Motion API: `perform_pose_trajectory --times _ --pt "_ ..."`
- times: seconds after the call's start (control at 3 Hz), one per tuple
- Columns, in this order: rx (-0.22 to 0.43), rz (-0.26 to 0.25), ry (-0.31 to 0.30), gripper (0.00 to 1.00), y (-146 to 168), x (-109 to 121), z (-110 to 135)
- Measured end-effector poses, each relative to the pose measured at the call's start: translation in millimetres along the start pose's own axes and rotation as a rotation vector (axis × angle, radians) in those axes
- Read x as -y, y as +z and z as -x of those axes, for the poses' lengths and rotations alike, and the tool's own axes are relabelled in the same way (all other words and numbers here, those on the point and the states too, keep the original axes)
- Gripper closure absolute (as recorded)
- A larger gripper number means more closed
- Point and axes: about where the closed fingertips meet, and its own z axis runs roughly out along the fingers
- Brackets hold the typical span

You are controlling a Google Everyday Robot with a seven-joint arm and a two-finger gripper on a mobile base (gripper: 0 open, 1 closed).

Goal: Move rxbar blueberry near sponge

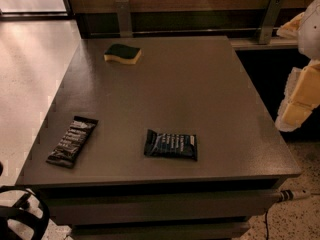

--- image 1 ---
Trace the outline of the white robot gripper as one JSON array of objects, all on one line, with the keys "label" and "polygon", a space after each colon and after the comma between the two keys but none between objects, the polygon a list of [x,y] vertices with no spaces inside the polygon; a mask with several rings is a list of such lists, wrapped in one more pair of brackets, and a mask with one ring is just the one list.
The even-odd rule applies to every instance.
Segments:
[{"label": "white robot gripper", "polygon": [[320,0],[314,0],[304,13],[281,25],[276,34],[298,38],[298,50],[312,59],[303,69],[293,67],[288,75],[275,126],[292,132],[320,106]]}]

